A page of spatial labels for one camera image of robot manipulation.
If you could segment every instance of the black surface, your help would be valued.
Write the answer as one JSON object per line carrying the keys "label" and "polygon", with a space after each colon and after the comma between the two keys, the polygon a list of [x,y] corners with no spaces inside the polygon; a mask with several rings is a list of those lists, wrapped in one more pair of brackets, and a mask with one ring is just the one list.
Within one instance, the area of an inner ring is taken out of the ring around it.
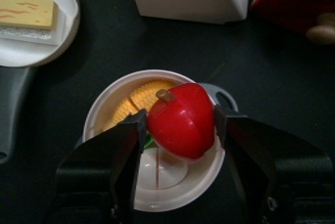
{"label": "black surface", "polygon": [[[80,0],[80,6],[77,37],[62,56],[36,70],[13,157],[0,165],[1,223],[40,223],[54,169],[83,134],[91,104],[107,85],[136,70],[172,70],[221,86],[243,114],[335,157],[335,48],[312,45],[251,16],[213,25],[143,18],[134,0]],[[138,212],[135,219],[241,223],[227,162],[198,201],[166,213]]]}

